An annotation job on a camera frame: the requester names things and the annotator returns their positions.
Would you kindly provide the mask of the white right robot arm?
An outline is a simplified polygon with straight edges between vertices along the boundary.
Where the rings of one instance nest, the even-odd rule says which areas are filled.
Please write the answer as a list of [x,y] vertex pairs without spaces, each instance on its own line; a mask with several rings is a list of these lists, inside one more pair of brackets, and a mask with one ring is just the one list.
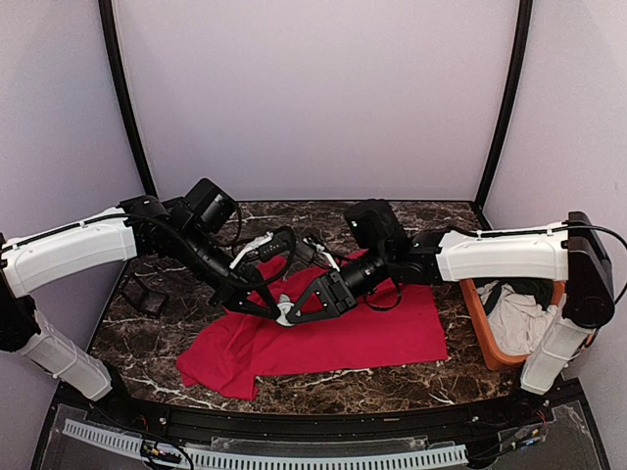
[[502,353],[525,358],[520,388],[500,415],[519,425],[538,407],[575,354],[615,313],[611,261],[604,228],[581,211],[564,222],[502,231],[457,227],[409,236],[384,200],[349,207],[345,220],[363,252],[317,277],[282,310],[289,325],[336,318],[390,280],[396,287],[470,280],[489,332]]

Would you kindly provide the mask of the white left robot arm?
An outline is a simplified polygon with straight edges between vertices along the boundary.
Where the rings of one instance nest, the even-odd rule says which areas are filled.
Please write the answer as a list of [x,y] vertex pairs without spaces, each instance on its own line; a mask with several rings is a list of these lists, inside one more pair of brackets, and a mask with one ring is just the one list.
[[88,354],[67,328],[95,326],[105,284],[87,271],[159,254],[188,267],[236,311],[275,319],[280,310],[263,278],[216,239],[238,204],[207,178],[184,197],[131,198],[37,234],[1,241],[1,349],[27,358],[83,398],[98,403],[118,427],[138,418],[137,403],[114,368]]

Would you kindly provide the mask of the magenta t-shirt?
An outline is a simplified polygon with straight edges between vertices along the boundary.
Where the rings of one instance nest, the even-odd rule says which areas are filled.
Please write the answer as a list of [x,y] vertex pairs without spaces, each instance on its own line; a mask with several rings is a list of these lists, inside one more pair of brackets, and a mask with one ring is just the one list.
[[406,286],[398,306],[391,281],[364,303],[331,320],[283,327],[227,311],[176,362],[185,387],[203,386],[228,399],[252,401],[264,377],[401,366],[445,360],[445,332],[432,291]]

